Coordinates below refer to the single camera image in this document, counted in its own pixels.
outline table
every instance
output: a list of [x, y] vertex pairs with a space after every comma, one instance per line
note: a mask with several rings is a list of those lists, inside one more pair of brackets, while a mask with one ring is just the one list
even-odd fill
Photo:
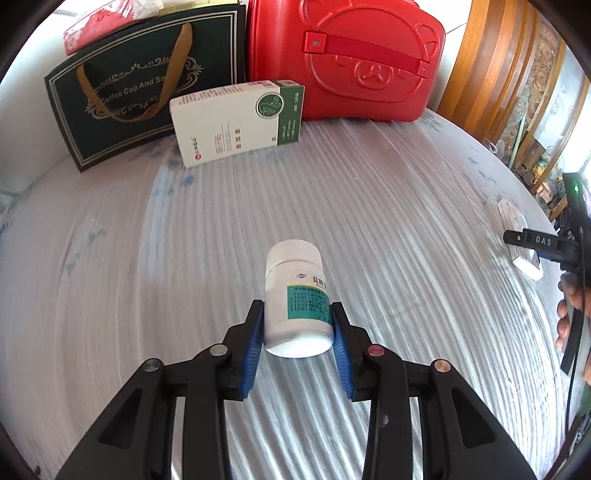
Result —
[[[191, 170], [174, 137], [83, 174], [64, 161], [0, 216], [0, 420], [53, 478], [144, 359], [222, 340], [263, 298], [267, 251], [302, 238], [354, 325], [403, 359], [448, 359], [542, 476], [564, 430], [560, 272], [544, 260], [536, 283], [511, 264], [502, 197], [552, 231], [500, 161], [430, 111], [305, 123], [298, 144]], [[361, 478], [369, 405], [346, 400], [330, 352], [264, 353], [226, 411], [236, 480]]]

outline red strap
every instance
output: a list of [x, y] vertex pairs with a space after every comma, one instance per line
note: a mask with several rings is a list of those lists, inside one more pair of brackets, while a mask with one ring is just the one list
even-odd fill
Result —
[[322, 32], [304, 34], [304, 52], [331, 54], [374, 61], [405, 70], [423, 78], [429, 75], [430, 65], [405, 53], [352, 38], [335, 37]]

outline person's arm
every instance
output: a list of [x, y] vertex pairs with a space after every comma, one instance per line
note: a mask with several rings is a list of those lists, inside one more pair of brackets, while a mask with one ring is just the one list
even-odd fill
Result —
[[[564, 284], [559, 283], [558, 288], [567, 294], [569, 302], [574, 308], [581, 309], [583, 305], [583, 287], [581, 285], [564, 282]], [[560, 318], [558, 325], [556, 326], [556, 330], [558, 331], [556, 348], [562, 350], [564, 339], [569, 335], [570, 329], [566, 300], [560, 300], [558, 307], [556, 308], [556, 313], [558, 313]], [[585, 314], [591, 317], [591, 288], [585, 289]], [[591, 355], [587, 358], [587, 365], [585, 366], [583, 378], [589, 385], [591, 385]]]

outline white plastic bottle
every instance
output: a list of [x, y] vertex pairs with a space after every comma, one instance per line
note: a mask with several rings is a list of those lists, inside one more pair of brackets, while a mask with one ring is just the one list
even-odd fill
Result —
[[304, 240], [276, 244], [267, 255], [265, 348], [303, 358], [333, 344], [330, 303], [318, 249]]

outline silver screw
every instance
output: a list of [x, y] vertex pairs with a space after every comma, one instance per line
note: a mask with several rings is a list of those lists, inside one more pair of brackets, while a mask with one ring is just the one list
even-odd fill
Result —
[[441, 372], [442, 374], [446, 374], [452, 369], [452, 366], [449, 364], [447, 360], [437, 360], [435, 362], [435, 370]]
[[147, 372], [155, 372], [160, 368], [160, 360], [157, 358], [148, 358], [144, 362], [144, 370]]
[[384, 347], [378, 345], [377, 343], [374, 343], [373, 345], [370, 345], [368, 347], [368, 354], [370, 354], [370, 356], [382, 356], [385, 353], [386, 350], [384, 349]]
[[226, 345], [224, 345], [223, 343], [217, 343], [209, 349], [209, 353], [212, 354], [213, 356], [226, 355], [227, 352], [228, 352], [228, 347]]

